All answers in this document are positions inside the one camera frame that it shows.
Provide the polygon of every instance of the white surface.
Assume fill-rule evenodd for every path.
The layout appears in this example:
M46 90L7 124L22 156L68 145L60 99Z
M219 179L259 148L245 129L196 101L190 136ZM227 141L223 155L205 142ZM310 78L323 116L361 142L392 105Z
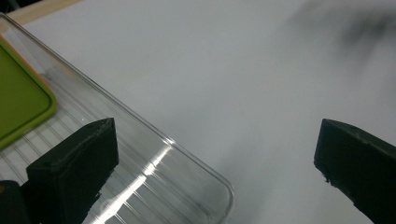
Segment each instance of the white surface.
M231 223L371 223L313 158L323 118L396 144L395 33L303 3L86 0L25 27L228 178Z

